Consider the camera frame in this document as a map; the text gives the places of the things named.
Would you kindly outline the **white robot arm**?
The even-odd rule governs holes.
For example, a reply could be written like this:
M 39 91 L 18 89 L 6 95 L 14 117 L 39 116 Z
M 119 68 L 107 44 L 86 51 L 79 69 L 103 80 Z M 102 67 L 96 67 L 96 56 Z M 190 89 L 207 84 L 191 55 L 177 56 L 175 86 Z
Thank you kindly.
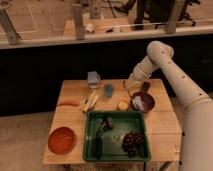
M 150 42 L 147 55 L 135 66 L 124 87 L 130 89 L 148 80 L 160 68 L 186 110 L 179 171 L 213 171 L 213 99 L 174 63 L 173 55 L 171 46 Z

